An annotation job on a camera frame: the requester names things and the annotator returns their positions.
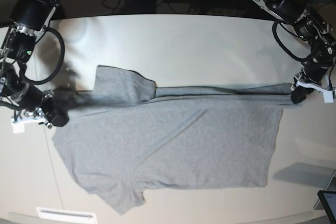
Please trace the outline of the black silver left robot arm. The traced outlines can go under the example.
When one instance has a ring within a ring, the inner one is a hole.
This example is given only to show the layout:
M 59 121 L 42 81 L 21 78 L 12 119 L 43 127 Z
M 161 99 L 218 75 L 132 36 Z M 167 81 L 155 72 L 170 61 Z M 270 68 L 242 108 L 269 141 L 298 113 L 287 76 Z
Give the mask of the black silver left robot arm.
M 312 8 L 309 0 L 252 0 L 276 20 L 272 34 L 277 44 L 293 60 L 301 63 L 301 70 L 294 76 L 291 99 L 298 104 L 314 91 L 322 93 L 325 103 L 335 100 L 335 87 L 331 74 L 335 68 L 335 34 L 332 26 Z M 310 53 L 304 57 L 293 54 L 280 40 L 278 26 L 289 25 L 297 39 L 306 42 Z

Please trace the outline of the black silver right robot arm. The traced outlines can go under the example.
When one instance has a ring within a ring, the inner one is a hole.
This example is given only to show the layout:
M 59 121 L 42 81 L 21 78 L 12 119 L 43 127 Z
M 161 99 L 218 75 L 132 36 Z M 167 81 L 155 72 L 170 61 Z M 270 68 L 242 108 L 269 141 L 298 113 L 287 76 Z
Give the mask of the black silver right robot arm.
M 54 100 L 52 90 L 38 86 L 51 81 L 61 70 L 65 58 L 65 42 L 61 34 L 50 27 L 60 0 L 18 0 L 10 19 L 13 22 L 1 45 L 1 106 L 14 111 L 13 124 L 37 122 L 47 127 L 63 127 L 68 115 Z M 54 71 L 42 80 L 25 75 L 27 63 L 39 42 L 37 32 L 51 33 L 59 41 L 60 56 Z

